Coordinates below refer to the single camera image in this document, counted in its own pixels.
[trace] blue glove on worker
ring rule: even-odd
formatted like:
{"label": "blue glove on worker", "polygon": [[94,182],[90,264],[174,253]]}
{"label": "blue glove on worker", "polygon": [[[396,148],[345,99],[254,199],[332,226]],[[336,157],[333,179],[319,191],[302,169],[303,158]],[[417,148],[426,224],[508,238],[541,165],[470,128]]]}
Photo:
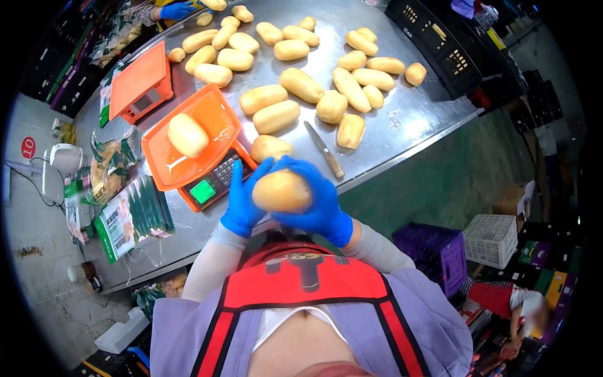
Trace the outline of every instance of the blue glove on worker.
{"label": "blue glove on worker", "polygon": [[266,215],[266,211],[259,209],[253,203],[251,193],[257,180],[282,165],[280,161],[274,166],[273,163],[274,157],[265,159],[243,183],[243,166],[240,160],[235,161],[232,167],[228,209],[220,219],[226,229],[241,237],[249,238],[255,224]]}
{"label": "blue glove on worker", "polygon": [[162,19],[183,20],[197,10],[197,8],[191,7],[192,4],[192,1],[188,1],[164,5],[159,11],[159,17]]}
{"label": "blue glove on worker", "polygon": [[273,212],[272,218],[285,226],[320,234],[339,248],[347,245],[352,237],[352,218],[339,208],[335,185],[307,161],[285,155],[278,165],[306,180],[312,191],[312,204],[302,215]]}

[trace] green lcd display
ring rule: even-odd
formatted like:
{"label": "green lcd display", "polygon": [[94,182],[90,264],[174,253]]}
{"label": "green lcd display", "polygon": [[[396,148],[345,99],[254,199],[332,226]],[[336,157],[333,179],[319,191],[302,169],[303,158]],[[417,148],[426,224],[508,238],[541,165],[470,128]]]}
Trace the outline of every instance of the green lcd display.
{"label": "green lcd display", "polygon": [[201,204],[211,198],[215,193],[213,188],[205,180],[202,180],[197,186],[191,189],[191,195]]}

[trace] wooden knife handle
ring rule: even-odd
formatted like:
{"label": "wooden knife handle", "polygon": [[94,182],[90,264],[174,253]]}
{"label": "wooden knife handle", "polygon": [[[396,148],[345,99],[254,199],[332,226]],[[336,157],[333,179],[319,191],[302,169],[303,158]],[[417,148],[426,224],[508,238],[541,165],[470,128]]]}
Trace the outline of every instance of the wooden knife handle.
{"label": "wooden knife handle", "polygon": [[337,179],[342,179],[343,176],[345,175],[345,173],[343,172],[341,165],[339,164],[339,162],[337,162],[337,159],[335,158],[333,153],[331,153],[331,152],[325,153],[324,158],[327,160],[327,163],[329,164],[329,168],[331,168],[331,171],[333,172],[335,177]]}

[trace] purple shirt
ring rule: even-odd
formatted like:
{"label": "purple shirt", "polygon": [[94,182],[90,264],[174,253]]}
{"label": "purple shirt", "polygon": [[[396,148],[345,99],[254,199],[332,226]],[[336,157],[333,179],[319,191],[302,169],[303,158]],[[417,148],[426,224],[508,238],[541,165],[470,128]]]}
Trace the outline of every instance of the purple shirt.
{"label": "purple shirt", "polygon": [[[465,376],[473,354],[471,333],[440,286],[421,271],[404,268],[384,275],[423,353],[432,376]],[[221,288],[203,303],[160,299],[153,313],[151,374],[189,376],[203,343]],[[379,376],[400,372],[370,303],[327,304],[358,364]],[[263,309],[241,313],[222,376],[246,377]]]}

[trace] paring knife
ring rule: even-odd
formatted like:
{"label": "paring knife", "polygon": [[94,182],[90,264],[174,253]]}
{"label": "paring knife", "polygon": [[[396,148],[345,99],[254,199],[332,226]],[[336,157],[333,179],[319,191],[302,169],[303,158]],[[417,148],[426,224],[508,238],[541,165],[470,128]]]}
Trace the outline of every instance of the paring knife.
{"label": "paring knife", "polygon": [[335,158],[333,153],[329,151],[327,145],[320,138],[320,136],[318,135],[316,130],[310,125],[310,123],[308,123],[307,121],[303,121],[303,123],[306,125],[306,128],[310,133],[310,136],[312,136],[312,140],[314,140],[314,143],[323,151],[324,159],[327,160],[329,168],[331,168],[331,171],[333,172],[335,177],[337,179],[342,179],[345,173],[343,172],[341,165],[339,164],[339,162],[337,162],[337,159]]}

